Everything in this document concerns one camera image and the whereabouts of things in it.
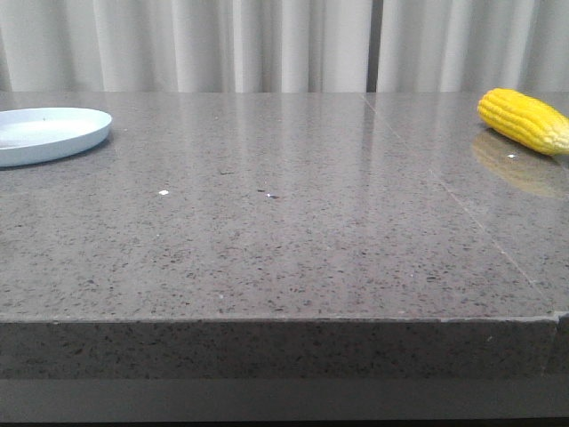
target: corn cob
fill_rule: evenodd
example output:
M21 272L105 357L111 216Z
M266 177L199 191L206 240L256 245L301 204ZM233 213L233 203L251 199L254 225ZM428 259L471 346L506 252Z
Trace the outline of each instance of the corn cob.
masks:
M478 114L498 133L547 156L569 154L569 118L543 101L496 88L478 103Z

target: table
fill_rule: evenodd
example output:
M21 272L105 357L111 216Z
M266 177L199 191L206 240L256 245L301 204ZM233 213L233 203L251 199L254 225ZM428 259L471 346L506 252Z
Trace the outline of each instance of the table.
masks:
M0 93L114 118L0 170L0 422L569 416L569 173L480 95Z

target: granite countertop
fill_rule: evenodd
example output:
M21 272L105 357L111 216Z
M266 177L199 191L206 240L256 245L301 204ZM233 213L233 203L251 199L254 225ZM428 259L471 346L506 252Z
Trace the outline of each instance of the granite countertop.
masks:
M569 173L479 96L0 93L114 118L0 169L0 378L568 373Z

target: curtain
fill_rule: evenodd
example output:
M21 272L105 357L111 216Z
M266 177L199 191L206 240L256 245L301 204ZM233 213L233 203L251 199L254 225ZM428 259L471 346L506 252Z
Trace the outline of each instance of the curtain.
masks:
M566 0L0 0L0 90L569 90Z

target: plate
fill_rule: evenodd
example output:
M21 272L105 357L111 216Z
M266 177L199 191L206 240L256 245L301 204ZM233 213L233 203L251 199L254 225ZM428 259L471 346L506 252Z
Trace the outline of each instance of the plate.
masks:
M97 109L0 112L0 167L32 165L90 149L108 137L112 117Z

